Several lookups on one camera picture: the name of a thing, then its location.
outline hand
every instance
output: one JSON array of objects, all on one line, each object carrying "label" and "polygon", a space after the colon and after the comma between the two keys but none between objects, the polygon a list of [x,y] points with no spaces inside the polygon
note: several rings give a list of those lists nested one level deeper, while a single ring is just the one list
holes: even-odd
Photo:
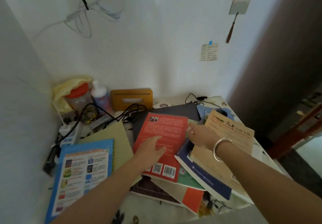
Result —
[{"label": "hand", "polygon": [[146,171],[157,163],[160,157],[166,152],[167,148],[165,146],[159,150],[155,150],[155,144],[160,138],[162,137],[154,136],[152,138],[148,138],[135,152],[135,155],[132,159],[138,167],[140,173]]},{"label": "hand", "polygon": [[189,126],[191,127],[191,130],[188,133],[190,141],[199,147],[212,151],[215,143],[220,137],[205,125],[189,123]]}]

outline desk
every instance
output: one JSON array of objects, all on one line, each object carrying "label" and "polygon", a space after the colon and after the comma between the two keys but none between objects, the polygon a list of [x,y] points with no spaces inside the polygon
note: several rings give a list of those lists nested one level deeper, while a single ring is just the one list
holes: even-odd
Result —
[{"label": "desk", "polygon": [[[185,98],[186,98],[186,95],[171,97],[171,98],[155,99],[154,104],[157,102],[169,102],[172,105],[180,105],[180,104],[184,104]],[[205,101],[217,104],[222,108],[228,108],[232,111],[232,109],[225,103],[225,101],[221,96],[208,98],[208,99],[205,99]],[[205,104],[205,106],[216,108],[216,106],[212,104]],[[236,121],[240,121],[240,119],[236,115],[234,115],[234,118]],[[130,123],[125,124],[124,128],[126,129],[127,137],[132,146],[134,143],[133,133],[131,130],[129,130],[132,128],[132,125]],[[253,144],[259,145],[256,139],[253,140]],[[268,156],[265,150],[260,145],[259,147],[262,149],[261,161],[263,161],[268,166],[276,169],[277,171],[281,172],[279,167]],[[43,220],[46,215],[49,199],[51,196],[51,190],[48,190],[48,188],[53,186],[53,182],[54,182],[54,178],[52,177],[48,180],[48,184],[44,187],[42,191],[42,195],[38,201],[37,212],[35,213],[34,217],[31,220],[32,223],[43,224]],[[236,196],[232,196],[229,201],[225,201],[224,203],[225,205],[231,207],[232,209],[242,209],[244,207],[250,206],[249,203],[241,200]],[[213,210],[216,214],[218,214],[218,209],[213,208]],[[221,209],[220,214],[229,212],[229,211],[232,211],[232,210],[224,207]],[[155,223],[155,224],[177,223],[177,222],[184,222],[184,221],[198,219],[197,215],[195,215],[194,213],[192,213],[186,208],[168,204],[165,202],[162,202],[162,204],[160,204],[160,202],[157,200],[137,196],[131,193],[128,194],[123,200],[120,206],[120,212],[125,214],[124,221],[122,222],[124,224],[132,223],[132,219],[134,216],[139,217],[140,224],[141,223]]]}]

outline mouse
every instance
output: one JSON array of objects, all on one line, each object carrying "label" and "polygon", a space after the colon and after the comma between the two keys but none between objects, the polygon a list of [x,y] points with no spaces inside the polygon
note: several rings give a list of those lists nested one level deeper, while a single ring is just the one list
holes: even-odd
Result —
[{"label": "mouse", "polygon": [[220,114],[222,114],[223,116],[225,116],[225,117],[227,117],[227,112],[226,111],[224,111],[224,110],[222,110],[222,109],[216,109],[216,112],[218,112],[218,113],[220,113]]}]

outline silver bangle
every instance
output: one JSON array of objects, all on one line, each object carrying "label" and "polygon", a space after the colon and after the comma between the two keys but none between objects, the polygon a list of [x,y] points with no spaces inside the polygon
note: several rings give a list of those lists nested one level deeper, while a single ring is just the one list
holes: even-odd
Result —
[{"label": "silver bangle", "polygon": [[216,143],[215,143],[215,146],[213,147],[213,150],[212,150],[212,154],[213,154],[213,157],[217,160],[217,161],[222,161],[216,154],[216,149],[218,147],[218,145],[221,143],[221,142],[230,142],[232,143],[232,141],[228,138],[221,138],[219,139]]}]

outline cluttered desk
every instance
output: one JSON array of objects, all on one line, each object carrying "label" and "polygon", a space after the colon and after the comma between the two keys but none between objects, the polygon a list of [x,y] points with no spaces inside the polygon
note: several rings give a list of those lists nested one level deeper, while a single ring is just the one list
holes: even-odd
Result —
[{"label": "cluttered desk", "polygon": [[[133,182],[115,216],[117,223],[177,223],[252,205],[224,163],[217,163],[210,151],[194,147],[187,139],[188,123],[205,124],[231,138],[244,134],[240,146],[280,172],[254,131],[242,124],[221,96],[155,99],[150,89],[128,89],[113,90],[103,98],[107,92],[97,82],[91,94],[91,82],[72,84],[69,89],[60,86],[64,92],[55,93],[56,101],[62,105],[65,99],[76,116],[62,115],[58,139],[44,165],[46,173],[55,175],[51,194],[44,198],[45,223],[109,177],[155,135],[162,136],[159,144],[167,151]],[[218,126],[212,129],[210,120]],[[80,155],[85,160],[78,161]]]}]

